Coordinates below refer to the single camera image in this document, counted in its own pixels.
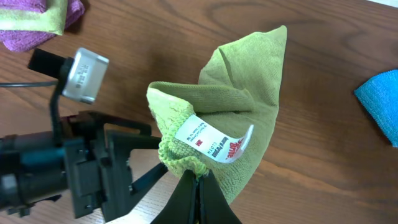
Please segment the bottom purple folded cloth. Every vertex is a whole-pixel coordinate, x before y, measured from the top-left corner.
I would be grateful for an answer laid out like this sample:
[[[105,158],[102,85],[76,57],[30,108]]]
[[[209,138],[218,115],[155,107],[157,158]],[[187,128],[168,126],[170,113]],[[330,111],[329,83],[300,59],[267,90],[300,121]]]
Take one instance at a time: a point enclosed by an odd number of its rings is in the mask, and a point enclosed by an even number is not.
[[[80,0],[68,0],[64,30],[67,30],[84,14],[85,7]],[[54,38],[56,34],[39,31],[2,30],[1,42],[12,52],[26,52]]]

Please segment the top purple folded cloth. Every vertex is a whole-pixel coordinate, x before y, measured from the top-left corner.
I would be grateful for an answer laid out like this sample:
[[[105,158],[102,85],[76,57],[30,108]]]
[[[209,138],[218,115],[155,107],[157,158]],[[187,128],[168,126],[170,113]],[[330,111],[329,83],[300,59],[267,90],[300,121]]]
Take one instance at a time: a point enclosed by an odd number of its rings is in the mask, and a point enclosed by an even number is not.
[[[23,10],[44,13],[47,10],[46,0],[1,0],[1,9]]]

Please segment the folded green cloth in stack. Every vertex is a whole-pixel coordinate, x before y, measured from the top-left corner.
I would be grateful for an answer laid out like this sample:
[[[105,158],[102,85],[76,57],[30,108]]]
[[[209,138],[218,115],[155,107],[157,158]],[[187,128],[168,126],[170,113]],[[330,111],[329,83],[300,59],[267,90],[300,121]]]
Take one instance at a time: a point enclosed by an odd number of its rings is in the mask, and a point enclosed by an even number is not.
[[[27,30],[62,35],[67,8],[67,0],[49,0],[44,13],[1,9],[1,30]]]

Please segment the blue crumpled cloth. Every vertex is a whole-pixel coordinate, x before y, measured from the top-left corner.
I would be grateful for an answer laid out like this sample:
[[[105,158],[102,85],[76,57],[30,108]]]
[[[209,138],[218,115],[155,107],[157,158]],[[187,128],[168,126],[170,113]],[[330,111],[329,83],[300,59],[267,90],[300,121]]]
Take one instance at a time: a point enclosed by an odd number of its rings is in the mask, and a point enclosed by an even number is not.
[[[397,69],[370,78],[354,95],[392,146],[397,147]]]

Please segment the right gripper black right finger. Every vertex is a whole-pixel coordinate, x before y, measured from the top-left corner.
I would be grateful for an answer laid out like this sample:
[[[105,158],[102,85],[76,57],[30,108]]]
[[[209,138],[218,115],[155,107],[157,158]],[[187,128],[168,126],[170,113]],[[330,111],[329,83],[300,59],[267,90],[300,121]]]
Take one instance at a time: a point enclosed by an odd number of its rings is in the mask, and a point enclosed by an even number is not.
[[[210,170],[199,179],[199,224],[242,224]]]

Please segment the green microfibre cloth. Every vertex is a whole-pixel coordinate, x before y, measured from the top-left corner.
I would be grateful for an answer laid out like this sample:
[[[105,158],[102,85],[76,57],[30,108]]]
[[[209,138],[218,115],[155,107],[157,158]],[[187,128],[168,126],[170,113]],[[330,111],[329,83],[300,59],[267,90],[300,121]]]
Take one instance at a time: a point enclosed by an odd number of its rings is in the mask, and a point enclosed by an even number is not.
[[[285,26],[253,32],[219,46],[196,85],[148,86],[159,159],[171,173],[213,173],[227,202],[239,195],[274,132],[286,42]]]

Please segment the purple folded cloth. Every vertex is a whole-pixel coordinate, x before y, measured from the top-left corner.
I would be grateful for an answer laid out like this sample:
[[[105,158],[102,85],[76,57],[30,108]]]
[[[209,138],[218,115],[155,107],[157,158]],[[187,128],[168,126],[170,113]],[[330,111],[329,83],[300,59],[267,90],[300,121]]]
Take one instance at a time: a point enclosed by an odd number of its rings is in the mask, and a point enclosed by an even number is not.
[[[47,10],[46,0],[1,0],[1,9],[23,10],[44,13]]]
[[[80,0],[68,0],[64,30],[67,30],[84,14],[85,7]],[[26,52],[54,38],[56,34],[39,31],[2,30],[1,42],[12,52]]]

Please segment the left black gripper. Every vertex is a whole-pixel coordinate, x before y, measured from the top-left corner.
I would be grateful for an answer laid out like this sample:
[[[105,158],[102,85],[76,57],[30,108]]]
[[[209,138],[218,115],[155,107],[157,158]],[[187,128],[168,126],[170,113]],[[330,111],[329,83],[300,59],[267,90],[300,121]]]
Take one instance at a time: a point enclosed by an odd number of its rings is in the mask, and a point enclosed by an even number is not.
[[[61,119],[64,163],[76,218],[101,210],[106,222],[127,215],[168,172],[159,163],[137,180],[131,151],[158,150],[148,124],[95,111]]]

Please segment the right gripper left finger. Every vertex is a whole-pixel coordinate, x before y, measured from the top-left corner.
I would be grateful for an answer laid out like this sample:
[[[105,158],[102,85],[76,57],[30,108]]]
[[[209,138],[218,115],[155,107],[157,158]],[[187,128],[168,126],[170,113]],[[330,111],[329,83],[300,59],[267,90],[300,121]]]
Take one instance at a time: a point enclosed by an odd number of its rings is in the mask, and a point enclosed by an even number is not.
[[[194,224],[197,222],[197,180],[186,170],[163,210],[151,224]]]

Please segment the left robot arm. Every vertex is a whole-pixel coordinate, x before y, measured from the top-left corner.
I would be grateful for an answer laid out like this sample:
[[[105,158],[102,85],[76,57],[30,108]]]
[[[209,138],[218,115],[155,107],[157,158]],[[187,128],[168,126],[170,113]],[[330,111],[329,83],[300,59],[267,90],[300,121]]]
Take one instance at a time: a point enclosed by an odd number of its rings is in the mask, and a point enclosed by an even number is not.
[[[96,111],[61,120],[60,144],[52,132],[1,139],[1,209],[27,216],[41,201],[65,190],[76,218],[100,209],[106,222],[127,215],[167,172],[158,164],[137,180],[129,165],[134,149],[158,149],[148,124]]]

